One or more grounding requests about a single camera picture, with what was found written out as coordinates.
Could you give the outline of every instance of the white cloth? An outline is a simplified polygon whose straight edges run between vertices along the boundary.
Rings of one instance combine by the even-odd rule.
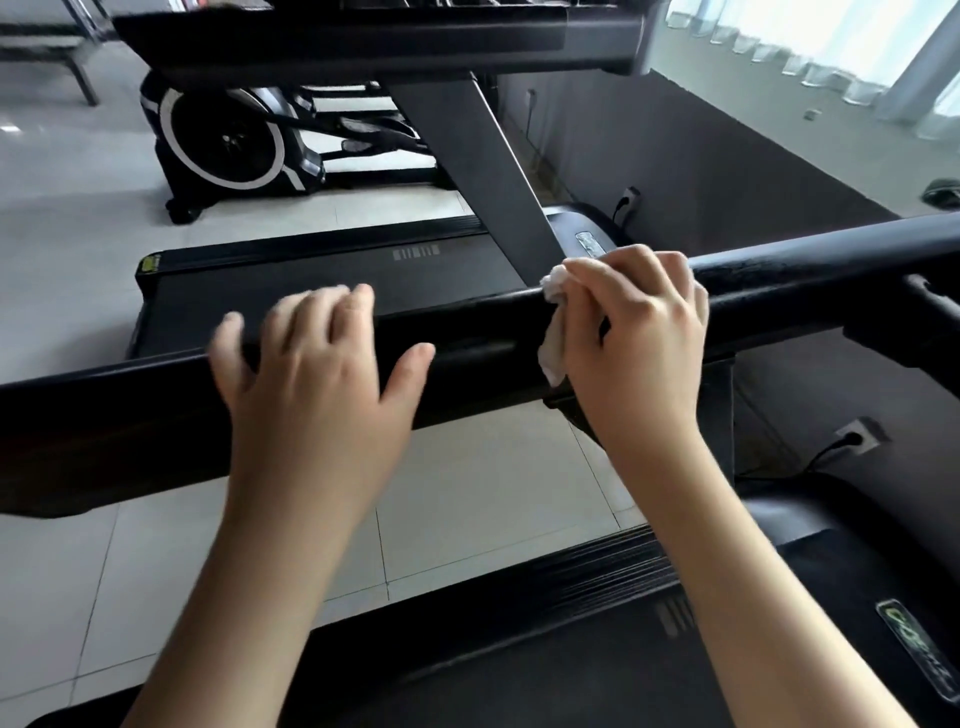
[[[549,274],[540,279],[540,285],[543,287],[543,297],[549,303],[555,303],[557,310],[553,312],[553,318],[550,319],[550,325],[546,328],[543,335],[543,343],[537,349],[537,361],[546,380],[550,382],[551,387],[560,386],[566,378],[566,368],[564,367],[564,310],[566,309],[566,294],[564,293],[564,281],[569,277],[569,272],[562,265],[555,265]]]

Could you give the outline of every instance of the white ring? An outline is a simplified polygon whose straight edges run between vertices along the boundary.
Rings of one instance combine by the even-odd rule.
[[[232,93],[246,94],[256,104],[258,104],[260,107],[263,107],[263,104],[260,102],[260,100],[245,89],[237,89]],[[276,177],[277,174],[279,174],[280,169],[283,168],[283,136],[280,134],[280,129],[277,127],[277,125],[272,122],[267,122],[267,128],[270,130],[270,134],[273,135],[276,155],[274,156],[274,163],[270,165],[270,169],[268,169],[262,176],[251,182],[234,182],[233,180],[222,180],[219,177],[211,175],[209,172],[203,169],[199,164],[197,164],[197,162],[191,159],[186,152],[183,151],[183,148],[177,141],[177,136],[174,134],[173,121],[171,117],[174,110],[174,104],[182,95],[182,93],[174,88],[167,89],[167,92],[163,95],[163,101],[160,102],[160,128],[163,129],[163,136],[167,140],[167,144],[170,145],[170,149],[173,150],[173,153],[177,156],[177,159],[183,162],[187,169],[189,169],[195,175],[202,177],[207,182],[211,182],[228,189],[256,189],[257,187],[262,187],[264,184]]]

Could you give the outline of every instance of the hand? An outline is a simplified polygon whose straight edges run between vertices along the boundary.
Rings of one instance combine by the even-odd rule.
[[[406,449],[433,345],[408,350],[381,396],[368,285],[281,299],[263,322],[256,375],[243,325],[227,314],[208,350],[233,422],[228,515],[330,518],[352,533]]]
[[[564,266],[564,364],[614,467],[696,442],[708,295],[686,257],[633,245]]]

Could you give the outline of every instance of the treadmill upright post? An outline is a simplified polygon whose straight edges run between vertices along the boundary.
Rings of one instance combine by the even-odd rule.
[[[476,81],[470,76],[381,85],[523,282],[538,285],[564,251]]]

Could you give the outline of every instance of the finger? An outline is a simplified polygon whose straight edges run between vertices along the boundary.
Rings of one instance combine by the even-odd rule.
[[[310,294],[310,291],[284,296],[267,311],[263,324],[260,325],[260,359],[268,360],[280,356],[286,351],[290,340],[290,325],[293,322],[294,311],[300,302]]]
[[[213,332],[206,349],[213,381],[230,412],[253,381],[253,373],[243,358],[242,344],[243,316],[231,311]]]
[[[318,288],[304,296],[294,311],[290,325],[291,351],[322,349],[330,343],[330,321],[337,303],[349,293],[345,285]]]
[[[664,296],[673,290],[660,259],[645,245],[617,248],[600,258],[623,273],[641,291],[651,296]]]
[[[693,303],[693,271],[690,270],[686,255],[678,251],[657,251],[656,255],[680,297],[687,303]]]
[[[426,374],[436,352],[433,344],[417,344],[404,352],[396,361],[380,398],[382,403],[396,407],[410,422],[413,422],[426,384]]]
[[[644,297],[625,275],[601,260],[589,257],[568,258],[564,267],[600,304],[610,323],[627,321],[631,306]]]
[[[696,281],[693,284],[693,302],[697,309],[697,318],[706,326],[710,318],[710,295],[707,289]]]
[[[330,341],[373,351],[373,289],[360,283],[333,309]]]
[[[564,360],[599,351],[603,309],[587,288],[574,279],[566,280],[564,292]]]

